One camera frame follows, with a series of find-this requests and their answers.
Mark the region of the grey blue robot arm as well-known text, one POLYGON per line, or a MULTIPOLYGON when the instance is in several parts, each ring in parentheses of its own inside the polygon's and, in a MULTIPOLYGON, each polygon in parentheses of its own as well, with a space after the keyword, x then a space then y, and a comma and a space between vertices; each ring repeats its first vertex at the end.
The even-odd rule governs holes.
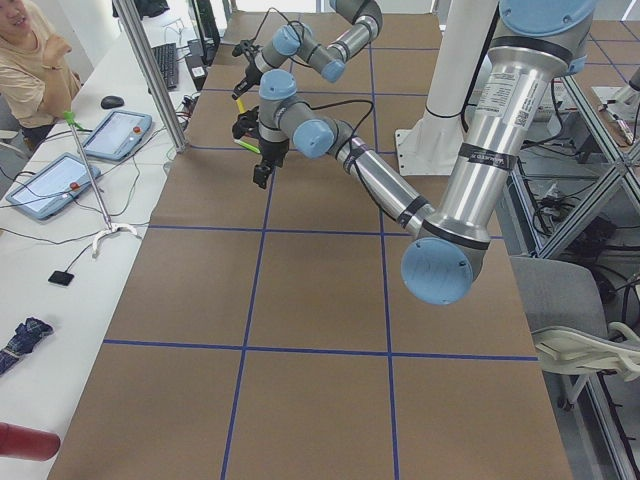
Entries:
POLYGON ((325 80, 336 82, 344 73, 346 63, 378 37, 383 15, 378 3, 370 0, 336 0, 330 6, 349 22, 350 28, 327 46, 315 38, 308 25, 294 20, 281 26, 263 46, 256 44, 254 38, 236 44, 232 55, 244 56, 248 65, 244 78, 233 89, 232 98, 239 99, 257 86, 264 74, 294 58, 299 58, 325 80))

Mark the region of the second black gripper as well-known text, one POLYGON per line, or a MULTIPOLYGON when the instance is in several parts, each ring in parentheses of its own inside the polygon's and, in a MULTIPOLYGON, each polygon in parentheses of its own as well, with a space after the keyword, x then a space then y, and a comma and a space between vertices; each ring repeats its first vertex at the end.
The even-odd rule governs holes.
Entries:
POLYGON ((254 166, 253 182, 261 189, 266 189, 275 168, 283 166, 284 158, 289 151, 289 141, 272 142, 260 139, 259 150, 261 162, 254 166))

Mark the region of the second grey blue robot arm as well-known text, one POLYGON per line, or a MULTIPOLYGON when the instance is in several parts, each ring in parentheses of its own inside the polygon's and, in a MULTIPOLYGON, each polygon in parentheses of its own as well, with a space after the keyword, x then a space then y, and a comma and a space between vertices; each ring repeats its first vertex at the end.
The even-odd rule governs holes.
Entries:
POLYGON ((298 92, 289 60, 336 82, 374 42, 383 14, 374 1, 335 1, 348 23, 329 44, 305 23, 288 20, 264 45, 238 42, 246 58, 240 97, 260 102, 242 114, 235 137, 258 139, 253 180, 265 186, 290 149, 334 157, 373 202, 413 236, 401 262, 407 289, 446 305, 463 298, 490 244, 488 223, 538 107, 553 82, 579 72, 596 5, 592 1, 455 1, 440 46, 424 115, 397 142, 390 167, 349 123, 325 117, 298 92))

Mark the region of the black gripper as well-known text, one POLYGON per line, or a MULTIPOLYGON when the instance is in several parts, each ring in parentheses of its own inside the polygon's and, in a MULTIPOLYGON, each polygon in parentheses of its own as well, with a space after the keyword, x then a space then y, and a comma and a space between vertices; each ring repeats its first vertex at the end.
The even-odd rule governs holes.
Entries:
POLYGON ((260 83, 264 65, 258 58, 253 59, 245 69, 244 78, 233 89, 232 97, 238 99, 243 95, 243 90, 249 90, 260 83))

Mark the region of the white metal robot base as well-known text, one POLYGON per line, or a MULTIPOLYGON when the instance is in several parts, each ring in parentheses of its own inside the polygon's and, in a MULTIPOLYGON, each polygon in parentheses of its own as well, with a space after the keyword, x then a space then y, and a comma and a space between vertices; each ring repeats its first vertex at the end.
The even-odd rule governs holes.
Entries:
POLYGON ((496 0, 450 4, 424 114, 412 129, 396 132, 401 175, 452 172, 463 142, 463 107, 473 91, 497 12, 496 0))

